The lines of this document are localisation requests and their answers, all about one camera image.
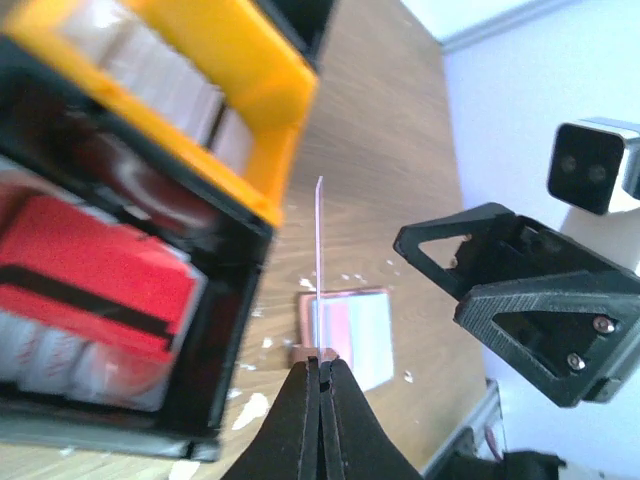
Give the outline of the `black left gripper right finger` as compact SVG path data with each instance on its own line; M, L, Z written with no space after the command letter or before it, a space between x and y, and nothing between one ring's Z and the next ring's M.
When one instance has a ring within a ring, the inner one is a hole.
M419 479L378 422L347 364L320 367L320 479Z

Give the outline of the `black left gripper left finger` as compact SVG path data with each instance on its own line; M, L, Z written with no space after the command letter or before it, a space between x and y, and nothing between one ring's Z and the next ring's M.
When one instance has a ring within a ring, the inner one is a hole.
M226 479L317 479L320 430L318 360L291 368L254 440Z

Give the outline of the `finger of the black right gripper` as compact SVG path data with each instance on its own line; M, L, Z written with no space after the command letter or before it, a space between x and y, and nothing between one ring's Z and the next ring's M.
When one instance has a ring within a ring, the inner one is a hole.
M639 366L639 279L623 272L475 286L454 320L560 407L610 401Z
M517 278L510 242L522 218L498 203L403 226L393 248L456 301L472 288Z

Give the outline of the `black bin with red cards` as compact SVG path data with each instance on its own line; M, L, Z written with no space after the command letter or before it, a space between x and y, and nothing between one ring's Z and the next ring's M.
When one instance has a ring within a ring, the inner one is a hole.
M1 439L212 463L272 227L201 145L1 37Z

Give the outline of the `yellow bin with white cards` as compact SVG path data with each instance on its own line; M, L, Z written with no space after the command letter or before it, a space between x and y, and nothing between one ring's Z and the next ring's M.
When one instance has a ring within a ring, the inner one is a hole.
M273 227L318 86L252 1L12 1L1 35Z

